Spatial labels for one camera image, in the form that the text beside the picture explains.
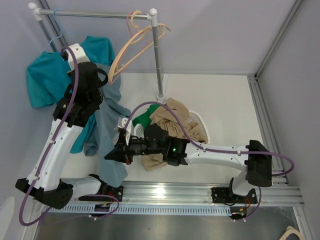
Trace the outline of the white perforated plastic basket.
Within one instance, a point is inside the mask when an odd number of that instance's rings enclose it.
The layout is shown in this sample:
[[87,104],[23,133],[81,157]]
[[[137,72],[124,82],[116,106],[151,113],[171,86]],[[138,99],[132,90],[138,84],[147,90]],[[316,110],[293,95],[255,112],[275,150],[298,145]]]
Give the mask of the white perforated plastic basket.
[[[182,113],[179,110],[172,110],[179,119],[187,135],[195,142],[209,143],[209,138],[205,131],[202,129],[201,124],[193,120],[190,112]],[[170,137],[187,139],[184,131],[182,130],[178,120],[172,115],[170,111],[160,107],[150,116],[151,124],[157,124],[161,129],[168,132]]]

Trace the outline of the pink wire hanger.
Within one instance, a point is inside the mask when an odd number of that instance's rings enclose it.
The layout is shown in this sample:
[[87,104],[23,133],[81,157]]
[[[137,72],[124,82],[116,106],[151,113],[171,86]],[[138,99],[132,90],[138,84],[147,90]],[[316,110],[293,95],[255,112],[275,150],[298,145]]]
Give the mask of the pink wire hanger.
[[137,58],[139,58],[146,50],[151,47],[153,38],[151,37],[141,48],[141,50],[133,56],[128,62],[122,64],[122,60],[125,57],[127,50],[133,45],[138,44],[147,37],[152,31],[152,26],[149,25],[145,28],[141,28],[138,24],[134,23],[134,17],[141,14],[140,10],[130,12],[126,19],[127,28],[130,34],[130,39],[124,44],[122,49],[118,52],[115,59],[113,60],[111,67],[108,72],[108,84],[113,85],[114,82],[119,78],[120,74],[128,68]]

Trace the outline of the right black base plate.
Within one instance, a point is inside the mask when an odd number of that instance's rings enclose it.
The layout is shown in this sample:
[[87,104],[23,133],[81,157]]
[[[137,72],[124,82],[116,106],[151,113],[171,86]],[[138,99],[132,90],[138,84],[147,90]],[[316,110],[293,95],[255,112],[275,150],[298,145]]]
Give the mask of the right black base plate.
[[258,198],[256,190],[251,189],[245,196],[233,194],[228,187],[212,187],[211,197],[214,204],[224,204],[234,206],[235,204],[257,204]]

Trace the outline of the wooden hanger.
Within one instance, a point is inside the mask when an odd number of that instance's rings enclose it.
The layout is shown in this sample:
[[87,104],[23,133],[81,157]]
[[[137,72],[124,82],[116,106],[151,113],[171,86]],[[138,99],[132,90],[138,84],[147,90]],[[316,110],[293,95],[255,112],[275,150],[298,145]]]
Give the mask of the wooden hanger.
[[153,37],[152,37],[152,31],[149,33],[148,36],[146,36],[144,38],[144,40],[140,41],[139,43],[131,46],[127,52],[125,53],[125,56],[124,58],[122,59],[122,64],[125,64],[127,63],[132,57],[134,57],[141,49],[142,47],[145,45],[145,43],[150,39],[152,38],[152,43],[151,43],[151,46],[153,46],[153,44],[155,43],[155,40],[153,40]]
[[134,23],[135,17],[140,15],[142,11],[136,10],[131,12],[127,15],[126,24],[130,33],[130,39],[124,44],[124,46],[121,48],[121,50],[116,55],[115,59],[113,60],[111,67],[108,71],[108,83],[110,85],[113,85],[114,82],[117,81],[117,78],[121,75],[121,73],[129,67],[130,64],[132,64],[139,56],[141,56],[145,51],[147,51],[156,41],[153,40],[153,38],[150,38],[144,47],[141,48],[141,50],[133,56],[127,63],[122,64],[122,59],[125,56],[125,53],[127,50],[142,41],[148,34],[153,30],[153,27],[155,27],[155,32],[159,34],[156,37],[156,40],[161,39],[167,32],[171,32],[171,28],[164,24],[164,23],[158,23],[155,21],[155,18],[157,18],[157,10],[155,8],[152,8],[151,11],[147,14],[147,20],[150,21],[150,25],[141,28],[138,24]]

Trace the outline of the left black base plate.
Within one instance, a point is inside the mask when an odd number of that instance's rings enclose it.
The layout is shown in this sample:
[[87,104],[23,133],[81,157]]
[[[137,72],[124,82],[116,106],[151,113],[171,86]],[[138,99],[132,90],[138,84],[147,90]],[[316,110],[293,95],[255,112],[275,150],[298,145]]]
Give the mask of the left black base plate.
[[117,198],[119,202],[123,199],[124,186],[120,185],[119,187],[112,187],[110,185],[102,185],[95,196],[81,196],[78,198],[79,201],[87,201],[87,202],[103,202],[103,201],[112,201],[115,200],[113,198],[106,197],[113,196]]

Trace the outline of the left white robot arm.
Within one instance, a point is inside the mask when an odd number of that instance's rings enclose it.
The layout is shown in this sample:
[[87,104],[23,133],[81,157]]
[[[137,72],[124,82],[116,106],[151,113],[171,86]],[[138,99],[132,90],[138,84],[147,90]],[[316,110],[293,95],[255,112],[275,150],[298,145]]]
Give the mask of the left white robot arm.
[[21,192],[54,209],[62,209],[70,200],[87,195],[101,201],[108,194],[108,188],[95,174],[61,178],[73,144],[103,102],[99,89],[108,82],[107,77],[100,80],[99,74],[106,72],[95,63],[81,62],[77,66],[78,71],[68,73],[71,84],[56,105],[50,134],[37,164],[28,177],[15,184]]

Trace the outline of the green t shirt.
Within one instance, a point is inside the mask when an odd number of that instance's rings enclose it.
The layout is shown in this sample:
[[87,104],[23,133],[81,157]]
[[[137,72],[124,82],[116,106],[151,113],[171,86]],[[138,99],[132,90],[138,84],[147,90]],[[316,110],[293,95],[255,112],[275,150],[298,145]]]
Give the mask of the green t shirt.
[[149,108],[146,110],[146,112],[142,113],[141,115],[137,116],[132,120],[132,124],[135,127],[138,124],[141,124],[143,128],[145,129],[148,127],[152,120],[150,119],[150,116],[156,111],[157,108],[160,106],[157,104],[151,104]]

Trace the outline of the teal t shirt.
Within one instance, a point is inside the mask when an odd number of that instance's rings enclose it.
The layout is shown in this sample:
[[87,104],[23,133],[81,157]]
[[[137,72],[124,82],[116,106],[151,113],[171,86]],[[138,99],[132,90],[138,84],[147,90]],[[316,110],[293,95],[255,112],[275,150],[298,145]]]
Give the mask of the teal t shirt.
[[[88,36],[80,46],[90,61],[109,67],[115,59],[111,41],[107,37]],[[59,52],[42,52],[26,70],[26,83],[29,102],[33,108],[48,107],[56,104],[64,95],[67,86],[71,83],[68,76],[70,66],[64,61]],[[92,114],[74,142],[70,153],[83,152],[86,156],[98,153],[96,131],[97,121]]]

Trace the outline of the beige t shirt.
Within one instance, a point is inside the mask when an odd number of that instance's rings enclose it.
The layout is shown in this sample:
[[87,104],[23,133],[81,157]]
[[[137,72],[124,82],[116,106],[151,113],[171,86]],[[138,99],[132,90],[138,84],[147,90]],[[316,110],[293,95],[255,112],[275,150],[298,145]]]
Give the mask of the beige t shirt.
[[176,110],[178,110],[178,111],[180,111],[180,112],[182,112],[184,114],[184,113],[187,113],[188,108],[183,103],[181,103],[181,102],[179,102],[179,101],[177,101],[177,100],[175,100],[173,98],[168,98],[166,103],[165,103],[165,105],[166,105],[166,107],[159,106],[156,110],[159,110],[160,107],[162,107],[162,108],[170,111],[172,113],[172,115],[177,119],[178,123],[180,124],[180,126],[181,126],[181,128],[182,128],[182,130],[184,132],[184,134],[186,134],[185,129],[183,128],[181,122],[179,121],[179,119],[177,118],[177,116],[175,115],[173,110],[176,109]]

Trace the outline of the white clothes rack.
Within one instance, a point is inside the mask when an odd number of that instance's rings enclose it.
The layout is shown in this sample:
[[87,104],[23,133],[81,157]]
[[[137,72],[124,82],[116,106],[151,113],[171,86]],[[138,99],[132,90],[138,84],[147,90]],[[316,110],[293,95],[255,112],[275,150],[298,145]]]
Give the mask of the white clothes rack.
[[[39,23],[45,37],[49,40],[50,33],[48,32],[44,21],[43,16],[50,14],[50,10],[48,8],[48,4],[45,0],[40,0],[38,4],[34,2],[28,3],[27,7],[31,10],[35,20]],[[80,11],[80,10],[64,10],[60,13],[64,17],[88,17],[88,18],[106,18],[106,19],[125,19],[127,20],[127,16],[129,13],[108,13],[108,12],[99,12],[99,11]],[[141,28],[147,27],[150,25],[150,21],[147,20],[147,14],[138,14],[134,18],[134,23],[139,25]],[[168,82],[168,75],[162,73],[161,66],[161,58],[160,58],[160,39],[156,40],[156,37],[159,33],[156,33],[156,27],[153,27],[152,37],[155,40],[155,43],[152,45],[154,49],[154,58],[155,58],[155,68],[156,68],[156,79],[157,79],[157,87],[158,94],[156,99],[159,102],[163,102],[166,99],[166,87]]]

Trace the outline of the aluminium front rail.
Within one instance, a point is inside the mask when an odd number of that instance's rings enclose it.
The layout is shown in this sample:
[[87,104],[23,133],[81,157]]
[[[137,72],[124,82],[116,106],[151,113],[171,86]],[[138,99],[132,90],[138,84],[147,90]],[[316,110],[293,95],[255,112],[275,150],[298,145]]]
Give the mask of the aluminium front rail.
[[[124,181],[122,203],[133,205],[211,205],[212,188],[228,188],[228,184],[168,183]],[[274,185],[261,190],[262,207],[303,207],[305,201],[297,186]]]

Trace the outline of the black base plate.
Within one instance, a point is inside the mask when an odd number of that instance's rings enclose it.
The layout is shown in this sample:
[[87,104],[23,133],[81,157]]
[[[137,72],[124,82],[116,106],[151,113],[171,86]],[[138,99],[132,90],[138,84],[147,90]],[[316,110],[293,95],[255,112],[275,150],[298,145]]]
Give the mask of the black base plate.
[[120,185],[119,187],[112,187],[110,185],[102,185],[95,196],[81,196],[78,198],[79,201],[87,201],[87,202],[103,202],[103,201],[112,201],[115,200],[113,198],[106,197],[113,196],[117,198],[119,202],[123,199],[124,186]]
[[251,189],[245,196],[233,194],[228,187],[212,187],[211,197],[214,204],[224,204],[234,206],[235,204],[257,204],[258,198],[256,190]]

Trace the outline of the aluminium corner frame post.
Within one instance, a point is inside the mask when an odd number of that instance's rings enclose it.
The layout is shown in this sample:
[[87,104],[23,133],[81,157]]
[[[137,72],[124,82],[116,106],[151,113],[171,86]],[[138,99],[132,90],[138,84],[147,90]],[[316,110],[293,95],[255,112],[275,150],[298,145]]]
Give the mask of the aluminium corner frame post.
[[247,74],[248,86],[251,93],[263,143],[268,150],[277,154],[281,153],[281,148],[279,146],[278,139],[273,127],[271,114],[269,113],[267,107],[266,97],[263,94],[262,75],[266,71],[267,66],[271,63],[274,55],[279,49],[282,41],[284,40],[291,25],[294,23],[294,20],[299,14],[299,11],[301,10],[304,3],[304,0],[295,0],[293,2],[292,7],[290,8],[283,23],[277,31],[277,34],[257,71],[255,73]]

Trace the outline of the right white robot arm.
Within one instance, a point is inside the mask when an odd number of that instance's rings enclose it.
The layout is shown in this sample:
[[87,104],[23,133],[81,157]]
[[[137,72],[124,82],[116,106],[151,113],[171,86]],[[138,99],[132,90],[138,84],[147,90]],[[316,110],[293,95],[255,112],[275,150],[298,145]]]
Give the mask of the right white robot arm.
[[248,145],[217,147],[188,139],[169,136],[158,125],[152,124],[144,130],[143,137],[127,137],[125,129],[120,129],[114,149],[104,158],[129,165],[135,156],[161,154],[168,165],[207,164],[234,168],[240,174],[229,183],[227,196],[232,202],[240,202],[255,188],[269,188],[272,182],[272,157],[258,140],[250,140]]

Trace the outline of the grey blue t shirt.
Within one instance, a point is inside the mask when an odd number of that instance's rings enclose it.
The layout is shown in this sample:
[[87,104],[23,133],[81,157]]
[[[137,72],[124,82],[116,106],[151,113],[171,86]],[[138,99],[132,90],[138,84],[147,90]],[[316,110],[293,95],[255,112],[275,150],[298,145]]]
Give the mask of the grey blue t shirt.
[[99,158],[99,178],[112,187],[119,187],[128,176],[125,166],[114,160],[106,160],[105,156],[114,149],[114,140],[118,135],[116,126],[120,118],[128,118],[131,111],[120,105],[121,79],[118,78],[112,84],[107,83],[99,89],[103,101],[94,116],[96,124],[93,131],[83,145],[85,156]]

